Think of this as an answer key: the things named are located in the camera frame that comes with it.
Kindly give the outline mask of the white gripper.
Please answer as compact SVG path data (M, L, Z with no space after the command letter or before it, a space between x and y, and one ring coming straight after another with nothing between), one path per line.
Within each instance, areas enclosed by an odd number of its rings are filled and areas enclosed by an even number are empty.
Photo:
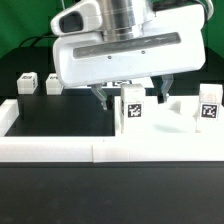
M52 19L55 71L65 87L90 85L104 110L104 82L163 75L158 101L165 103L172 74L205 63L204 23L200 4L157 12L134 4L118 10L76 4Z

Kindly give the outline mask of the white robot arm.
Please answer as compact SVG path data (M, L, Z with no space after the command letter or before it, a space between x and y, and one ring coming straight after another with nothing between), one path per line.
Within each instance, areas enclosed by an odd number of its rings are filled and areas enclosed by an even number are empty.
M58 79L89 86L104 109L107 82L160 76L166 95L175 73L204 65L201 30L213 13L210 0L80 0L51 20Z

